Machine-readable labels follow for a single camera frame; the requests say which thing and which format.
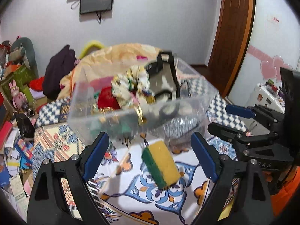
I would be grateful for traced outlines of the green knitted sock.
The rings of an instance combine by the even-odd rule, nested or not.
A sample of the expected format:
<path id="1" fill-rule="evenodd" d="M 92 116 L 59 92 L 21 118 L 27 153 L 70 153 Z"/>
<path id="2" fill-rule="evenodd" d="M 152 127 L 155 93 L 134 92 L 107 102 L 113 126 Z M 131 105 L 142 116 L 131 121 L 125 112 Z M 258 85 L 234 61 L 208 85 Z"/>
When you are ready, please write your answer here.
<path id="1" fill-rule="evenodd" d="M 113 120 L 97 120 L 92 124 L 90 134 L 96 137 L 100 132 L 105 132 L 109 135 L 109 137 L 113 138 L 127 138 L 132 136 L 132 131 L 129 125 L 122 123 L 121 121 L 116 122 Z"/>

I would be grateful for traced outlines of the bagged silver scouring pad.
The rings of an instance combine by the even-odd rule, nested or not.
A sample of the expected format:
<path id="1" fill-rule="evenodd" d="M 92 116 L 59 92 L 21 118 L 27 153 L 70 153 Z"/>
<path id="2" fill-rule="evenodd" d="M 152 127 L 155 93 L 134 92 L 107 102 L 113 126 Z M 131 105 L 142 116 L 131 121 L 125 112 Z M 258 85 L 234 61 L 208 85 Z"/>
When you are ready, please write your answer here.
<path id="1" fill-rule="evenodd" d="M 163 133 L 169 145 L 178 145 L 188 142 L 190 135 L 201 125 L 197 117 L 185 116 L 170 120 L 163 125 Z"/>

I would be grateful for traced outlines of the yellow green sponge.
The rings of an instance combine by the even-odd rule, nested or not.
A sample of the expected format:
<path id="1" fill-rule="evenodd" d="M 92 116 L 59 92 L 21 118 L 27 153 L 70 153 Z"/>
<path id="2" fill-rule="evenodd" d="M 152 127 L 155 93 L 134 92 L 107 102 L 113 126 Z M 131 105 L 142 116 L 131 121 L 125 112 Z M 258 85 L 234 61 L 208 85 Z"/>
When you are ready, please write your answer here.
<path id="1" fill-rule="evenodd" d="M 144 139 L 141 159 L 158 189 L 166 189 L 175 184 L 181 177 L 172 155 L 163 140 L 149 144 Z"/>

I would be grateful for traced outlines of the red velvet pouch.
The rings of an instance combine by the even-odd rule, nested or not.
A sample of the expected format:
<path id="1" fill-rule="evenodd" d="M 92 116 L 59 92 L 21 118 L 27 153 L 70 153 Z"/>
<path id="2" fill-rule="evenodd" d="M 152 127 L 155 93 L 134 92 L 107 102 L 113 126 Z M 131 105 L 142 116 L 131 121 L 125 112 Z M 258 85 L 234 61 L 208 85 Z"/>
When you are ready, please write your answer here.
<path id="1" fill-rule="evenodd" d="M 118 110 L 120 106 L 118 104 L 117 99 L 112 95 L 112 87 L 105 87 L 101 90 L 97 106 L 99 110 Z"/>

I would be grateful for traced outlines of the floral fabric scrunchie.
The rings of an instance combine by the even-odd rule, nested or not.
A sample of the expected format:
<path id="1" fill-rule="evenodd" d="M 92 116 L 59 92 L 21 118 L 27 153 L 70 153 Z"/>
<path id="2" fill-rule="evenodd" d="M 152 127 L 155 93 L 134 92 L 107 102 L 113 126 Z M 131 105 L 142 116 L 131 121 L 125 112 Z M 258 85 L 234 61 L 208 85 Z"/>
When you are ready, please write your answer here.
<path id="1" fill-rule="evenodd" d="M 153 104 L 156 101 L 144 66 L 134 65 L 125 73 L 115 75 L 111 87 L 112 95 L 121 109 Z"/>

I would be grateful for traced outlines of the black white tote bag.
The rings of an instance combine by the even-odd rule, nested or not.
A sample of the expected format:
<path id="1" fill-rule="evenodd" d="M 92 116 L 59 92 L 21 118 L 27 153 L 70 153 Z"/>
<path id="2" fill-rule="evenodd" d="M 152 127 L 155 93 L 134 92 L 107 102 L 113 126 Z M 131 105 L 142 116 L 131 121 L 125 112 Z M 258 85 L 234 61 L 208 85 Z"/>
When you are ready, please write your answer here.
<path id="1" fill-rule="evenodd" d="M 154 94 L 154 104 L 146 113 L 146 124 L 158 127 L 175 118 L 179 111 L 179 103 L 172 103 L 180 98 L 172 52 L 159 52 L 156 60 L 147 64 L 145 69 L 149 75 L 150 90 Z"/>

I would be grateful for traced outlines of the white appliance with stickers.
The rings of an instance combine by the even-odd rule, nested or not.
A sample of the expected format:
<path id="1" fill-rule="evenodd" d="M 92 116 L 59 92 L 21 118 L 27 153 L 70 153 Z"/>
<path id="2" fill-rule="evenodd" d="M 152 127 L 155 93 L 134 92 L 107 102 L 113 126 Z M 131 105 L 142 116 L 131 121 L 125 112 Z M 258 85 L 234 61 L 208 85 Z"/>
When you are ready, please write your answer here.
<path id="1" fill-rule="evenodd" d="M 254 107 L 261 105 L 269 109 L 284 113 L 285 103 L 278 95 L 278 91 L 274 91 L 270 85 L 258 83 L 246 103 L 246 107 Z"/>

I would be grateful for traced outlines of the orange right sleeve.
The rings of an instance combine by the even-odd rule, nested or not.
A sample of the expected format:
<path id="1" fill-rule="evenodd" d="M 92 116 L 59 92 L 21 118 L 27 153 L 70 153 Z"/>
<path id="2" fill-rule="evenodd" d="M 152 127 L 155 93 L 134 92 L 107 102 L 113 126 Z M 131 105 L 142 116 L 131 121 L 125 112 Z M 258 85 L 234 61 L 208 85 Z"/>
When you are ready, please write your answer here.
<path id="1" fill-rule="evenodd" d="M 279 192 L 271 196 L 274 216 L 277 217 L 284 210 L 299 187 L 299 167 L 289 166 L 281 173 L 282 187 Z"/>

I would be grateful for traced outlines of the colourful pencil case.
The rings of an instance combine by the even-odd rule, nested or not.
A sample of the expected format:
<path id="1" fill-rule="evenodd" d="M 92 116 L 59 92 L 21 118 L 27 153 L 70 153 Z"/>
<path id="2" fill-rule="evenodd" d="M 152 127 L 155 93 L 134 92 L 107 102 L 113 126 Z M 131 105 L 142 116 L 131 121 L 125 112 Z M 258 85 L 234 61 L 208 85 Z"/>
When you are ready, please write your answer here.
<path id="1" fill-rule="evenodd" d="M 31 141 L 24 141 L 22 139 L 18 139 L 17 142 L 15 143 L 15 148 L 24 158 L 25 163 L 28 166 L 31 166 L 32 159 L 33 159 L 33 151 L 34 151 L 33 143 Z"/>

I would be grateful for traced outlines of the black plastic bag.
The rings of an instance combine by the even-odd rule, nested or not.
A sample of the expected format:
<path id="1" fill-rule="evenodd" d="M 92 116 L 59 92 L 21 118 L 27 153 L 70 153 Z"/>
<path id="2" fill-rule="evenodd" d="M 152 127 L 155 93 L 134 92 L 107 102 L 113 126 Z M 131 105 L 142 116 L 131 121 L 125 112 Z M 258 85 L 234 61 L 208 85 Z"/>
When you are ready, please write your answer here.
<path id="1" fill-rule="evenodd" d="M 33 140 L 35 129 L 30 119 L 23 113 L 14 113 L 20 137 L 23 140 Z"/>

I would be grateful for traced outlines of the white wardrobe sliding door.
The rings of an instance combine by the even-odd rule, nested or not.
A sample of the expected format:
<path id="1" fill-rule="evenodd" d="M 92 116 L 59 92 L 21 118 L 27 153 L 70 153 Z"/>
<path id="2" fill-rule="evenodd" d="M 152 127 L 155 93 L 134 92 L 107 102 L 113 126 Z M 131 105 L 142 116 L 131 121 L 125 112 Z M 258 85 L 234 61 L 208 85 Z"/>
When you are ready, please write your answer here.
<path id="1" fill-rule="evenodd" d="M 297 69 L 299 20 L 285 0 L 256 0 L 247 53 L 229 100 L 244 106 L 258 83 L 273 80 L 281 86 L 280 67 Z"/>

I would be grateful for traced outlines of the brown wooden door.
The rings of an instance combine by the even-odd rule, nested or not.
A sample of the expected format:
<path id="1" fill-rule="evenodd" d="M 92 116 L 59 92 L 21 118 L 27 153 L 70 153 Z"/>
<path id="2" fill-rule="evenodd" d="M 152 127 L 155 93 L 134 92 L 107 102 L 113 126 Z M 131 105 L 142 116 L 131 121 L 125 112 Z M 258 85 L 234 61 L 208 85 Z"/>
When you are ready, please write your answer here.
<path id="1" fill-rule="evenodd" d="M 211 57 L 209 80 L 226 97 L 244 60 L 255 13 L 255 0 L 221 0 Z"/>

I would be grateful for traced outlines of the clear plastic storage box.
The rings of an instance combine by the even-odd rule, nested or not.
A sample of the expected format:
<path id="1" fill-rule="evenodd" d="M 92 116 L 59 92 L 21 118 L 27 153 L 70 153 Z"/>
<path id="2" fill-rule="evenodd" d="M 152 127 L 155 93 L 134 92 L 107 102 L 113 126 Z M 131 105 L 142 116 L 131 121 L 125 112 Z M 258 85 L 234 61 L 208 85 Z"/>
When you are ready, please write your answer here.
<path id="1" fill-rule="evenodd" d="M 171 52 L 160 52 L 146 66 L 135 64 L 112 81 L 120 107 L 100 110 L 95 87 L 85 70 L 72 94 L 67 123 L 84 145 L 100 132 L 110 139 L 131 140 L 178 118 L 206 118 L 206 111 L 218 90 L 204 76 Z"/>

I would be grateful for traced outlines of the pink rabbit figurine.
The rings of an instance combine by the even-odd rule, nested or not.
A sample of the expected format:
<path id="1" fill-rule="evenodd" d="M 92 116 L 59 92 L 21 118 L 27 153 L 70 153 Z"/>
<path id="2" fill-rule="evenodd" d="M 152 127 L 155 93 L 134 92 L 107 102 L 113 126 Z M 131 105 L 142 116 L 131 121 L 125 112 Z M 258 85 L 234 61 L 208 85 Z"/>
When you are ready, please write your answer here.
<path id="1" fill-rule="evenodd" d="M 33 117 L 35 115 L 35 111 L 29 105 L 26 96 L 20 91 L 20 88 L 17 86 L 14 79 L 12 82 L 9 82 L 9 87 L 14 108 L 17 111 L 24 111 L 29 117 Z"/>

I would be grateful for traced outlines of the grey plush wolf toy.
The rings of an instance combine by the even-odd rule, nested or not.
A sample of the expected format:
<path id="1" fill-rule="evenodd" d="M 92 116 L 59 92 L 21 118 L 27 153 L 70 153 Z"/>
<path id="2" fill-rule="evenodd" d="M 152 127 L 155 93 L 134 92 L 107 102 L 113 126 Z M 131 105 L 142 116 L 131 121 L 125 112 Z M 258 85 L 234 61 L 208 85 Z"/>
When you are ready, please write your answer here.
<path id="1" fill-rule="evenodd" d="M 10 47 L 9 61 L 15 64 L 24 64 L 33 71 L 35 78 L 38 77 L 34 46 L 29 38 L 21 37 L 13 42 Z"/>

